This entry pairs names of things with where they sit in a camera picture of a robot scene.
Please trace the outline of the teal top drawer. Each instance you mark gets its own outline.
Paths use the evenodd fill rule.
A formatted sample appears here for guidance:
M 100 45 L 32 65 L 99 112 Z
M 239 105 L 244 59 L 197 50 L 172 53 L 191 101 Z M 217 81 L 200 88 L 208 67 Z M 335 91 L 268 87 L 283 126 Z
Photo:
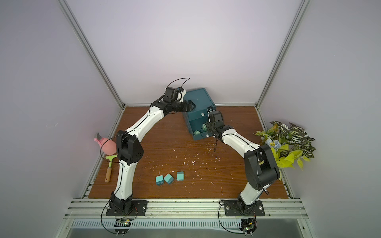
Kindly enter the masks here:
M 210 106 L 207 108 L 199 108 L 199 109 L 195 108 L 191 112 L 188 112 L 188 117 L 189 117 L 189 120 L 191 120 L 191 121 L 196 120 L 196 119 L 200 119 L 200 118 L 204 118 L 204 117 L 208 116 L 209 112 L 212 112 L 215 110 L 216 110 L 216 107 L 214 107 L 214 106 Z

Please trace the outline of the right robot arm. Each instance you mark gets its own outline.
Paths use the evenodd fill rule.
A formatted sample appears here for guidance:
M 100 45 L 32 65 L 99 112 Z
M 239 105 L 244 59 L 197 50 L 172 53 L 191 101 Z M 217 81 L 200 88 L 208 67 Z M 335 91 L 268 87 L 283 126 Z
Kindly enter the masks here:
M 248 213 L 262 193 L 268 194 L 268 188 L 280 178 L 273 152 L 270 146 L 255 144 L 226 125 L 220 111 L 209 112 L 208 118 L 208 134 L 233 148 L 244 159 L 247 184 L 238 196 L 237 206 L 242 213 Z

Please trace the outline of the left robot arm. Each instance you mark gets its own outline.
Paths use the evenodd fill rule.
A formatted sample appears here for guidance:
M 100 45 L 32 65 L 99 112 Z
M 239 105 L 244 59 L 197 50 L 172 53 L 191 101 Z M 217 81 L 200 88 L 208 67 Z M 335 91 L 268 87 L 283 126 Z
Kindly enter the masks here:
M 110 197 L 110 208 L 127 213 L 132 208 L 133 180 L 138 162 L 142 159 L 144 149 L 141 142 L 145 135 L 171 112 L 191 112 L 196 105 L 191 100 L 182 102 L 165 102 L 156 100 L 147 113 L 133 126 L 117 133 L 117 154 L 119 158 L 118 182 Z

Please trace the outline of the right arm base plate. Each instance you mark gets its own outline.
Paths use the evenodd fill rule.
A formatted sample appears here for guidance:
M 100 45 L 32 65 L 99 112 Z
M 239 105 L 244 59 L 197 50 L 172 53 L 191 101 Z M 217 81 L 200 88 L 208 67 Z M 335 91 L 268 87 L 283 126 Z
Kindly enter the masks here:
M 263 217 L 265 216 L 265 209 L 262 201 L 257 200 L 252 205 L 246 205 L 240 200 L 221 200 L 224 208 L 225 216 L 249 216 L 249 217 Z

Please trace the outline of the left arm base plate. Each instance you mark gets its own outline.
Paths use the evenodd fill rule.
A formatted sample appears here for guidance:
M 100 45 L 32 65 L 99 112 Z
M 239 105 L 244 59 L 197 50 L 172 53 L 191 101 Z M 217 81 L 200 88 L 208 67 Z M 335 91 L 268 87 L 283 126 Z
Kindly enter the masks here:
M 147 200 L 109 201 L 106 216 L 145 216 Z

